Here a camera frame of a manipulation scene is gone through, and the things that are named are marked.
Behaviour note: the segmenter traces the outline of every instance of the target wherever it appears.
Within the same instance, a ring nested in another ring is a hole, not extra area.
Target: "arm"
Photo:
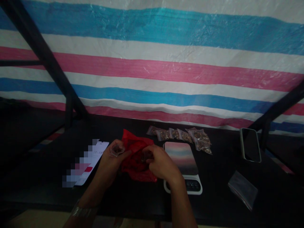
[[[80,208],[97,207],[108,187],[113,183],[116,172],[121,162],[131,154],[131,151],[124,152],[118,157],[110,156],[110,148],[115,144],[122,145],[122,141],[116,139],[104,151],[96,174],[78,202]],[[88,218],[70,216],[64,228],[92,227],[96,214],[90,214]]]
[[[153,153],[154,159],[148,159],[149,169],[158,178],[166,180],[171,189],[172,226],[197,227],[184,177],[165,150],[156,145],[146,147],[144,151]]]

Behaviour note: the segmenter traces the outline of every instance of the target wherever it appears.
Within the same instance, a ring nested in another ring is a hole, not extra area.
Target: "red plastic bag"
[[[142,162],[142,149],[154,142],[148,138],[137,137],[126,129],[123,130],[123,141],[125,151],[132,153],[121,163],[121,171],[127,172],[132,180],[143,182],[156,182],[157,177],[149,170],[149,164]]]

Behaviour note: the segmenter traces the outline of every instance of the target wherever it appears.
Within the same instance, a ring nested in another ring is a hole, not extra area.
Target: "black metal frame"
[[[43,65],[47,72],[50,74],[56,85],[59,87],[66,99],[66,120],[67,128],[72,124],[73,108],[77,115],[81,118],[86,118],[88,112],[74,91],[72,85],[65,76],[59,63],[55,59],[51,49],[43,39],[34,21],[24,8],[20,0],[3,0],[0,1],[1,7],[6,15],[13,22],[15,27],[21,33],[23,38],[34,51],[38,60],[2,60],[0,66],[33,66]]]
[[[31,19],[30,15],[24,8],[21,1],[3,0],[0,1],[0,4],[4,12],[7,14],[7,16],[16,26],[23,38],[30,45],[36,56],[39,58],[39,61],[2,60],[0,61],[0,66],[43,65],[66,97],[66,129],[68,129],[72,124],[73,108],[81,117],[87,117],[88,112],[85,106],[75,93],[63,70],[55,59],[52,51],[46,44],[37,26]],[[286,96],[284,96],[277,103],[275,103],[263,116],[258,118],[249,127],[251,129],[255,129],[256,131],[263,129],[262,137],[260,140],[260,145],[262,149],[266,148],[267,136],[270,130],[270,123],[303,98],[304,81],[302,81],[296,88],[294,88]]]

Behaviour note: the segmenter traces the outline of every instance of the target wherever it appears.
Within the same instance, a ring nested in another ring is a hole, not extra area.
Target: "digital scale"
[[[165,142],[163,147],[183,175],[188,195],[201,195],[203,187],[190,145],[180,142]],[[164,188],[167,193],[171,193],[166,180],[164,180]]]

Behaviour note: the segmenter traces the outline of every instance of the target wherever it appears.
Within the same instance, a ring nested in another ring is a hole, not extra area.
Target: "plastic tarp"
[[[22,1],[90,113],[248,127],[303,79],[304,1]],[[0,58],[36,59],[0,11]],[[0,96],[64,110],[43,67],[0,68]],[[304,100],[272,133],[304,134]]]

